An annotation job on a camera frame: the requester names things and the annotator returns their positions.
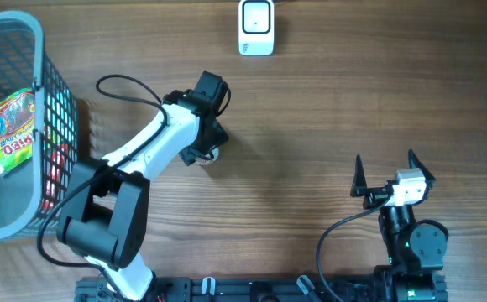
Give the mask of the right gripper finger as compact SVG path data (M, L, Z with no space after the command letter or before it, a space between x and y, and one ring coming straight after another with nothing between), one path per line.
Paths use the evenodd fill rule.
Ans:
M350 189L351 197L365 196L368 193L368 186L364 174L364 166L360 155L355 159L353 182Z
M427 182L434 183L436 181L434 175L424 166L412 149L408 150L408 164L412 169L419 169Z

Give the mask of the green lid jar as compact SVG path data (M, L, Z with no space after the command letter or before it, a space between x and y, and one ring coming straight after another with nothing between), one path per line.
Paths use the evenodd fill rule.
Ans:
M215 162L220 154L219 148L213 148L208 153L199 156L196 159L196 163L199 165L209 165Z

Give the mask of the red candy bar wrapper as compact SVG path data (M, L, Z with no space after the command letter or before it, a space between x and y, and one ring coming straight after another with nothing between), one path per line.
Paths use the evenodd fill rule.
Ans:
M65 168L67 144L58 144L51 154L51 164L47 171L48 180L45 181L45 200L42 209L51 211L59 197L62 170Z

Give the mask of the green Haribo candy bag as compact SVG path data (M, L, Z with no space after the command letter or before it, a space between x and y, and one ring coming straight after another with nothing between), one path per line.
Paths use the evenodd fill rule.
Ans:
M0 101L0 176L33 156L35 94L23 88Z

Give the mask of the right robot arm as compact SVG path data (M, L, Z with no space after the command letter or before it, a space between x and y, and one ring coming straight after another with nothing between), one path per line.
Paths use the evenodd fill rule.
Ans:
M374 268L371 301L448 300L443 269L448 229L434 220L415 218L414 207L428 197L436 181L413 150L407 169L399 169L381 187L369 187L360 156L355 159L352 197L364 199L365 210L379 212L380 233L389 263Z

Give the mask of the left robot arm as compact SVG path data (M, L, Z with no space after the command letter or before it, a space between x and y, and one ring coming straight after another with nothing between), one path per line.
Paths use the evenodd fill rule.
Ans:
M77 282L77 301L166 299L165 285L139 252L150 185L174 157L186 165L217 159L228 141L217 119L230 98L228 83L205 71L194 88L157 97L155 118L121 148L74 165L56 237L100 273Z

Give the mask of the white barcode scanner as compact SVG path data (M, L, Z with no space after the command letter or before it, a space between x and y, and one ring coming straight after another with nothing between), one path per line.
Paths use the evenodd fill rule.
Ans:
M243 56L267 56L274 52L275 5L272 0L240 0L238 3L238 51Z

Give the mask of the grey plastic shopping basket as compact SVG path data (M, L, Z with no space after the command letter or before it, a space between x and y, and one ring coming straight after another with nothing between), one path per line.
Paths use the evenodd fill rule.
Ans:
M29 13L5 11L0 13L0 101L22 88L35 94L33 156L0 176L0 241L35 236L48 216L42 209L45 181L57 145L67 144L68 151L54 208L65 197L78 157L76 99L45 50L44 30Z

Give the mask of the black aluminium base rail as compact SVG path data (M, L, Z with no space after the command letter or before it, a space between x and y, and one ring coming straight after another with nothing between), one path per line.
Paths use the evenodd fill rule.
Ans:
M429 301L449 300L445 278L440 275L396 276L351 275L329 283L342 301ZM158 278L143 301L164 302L307 302L332 301L319 279L308 284L298 279L190 279Z

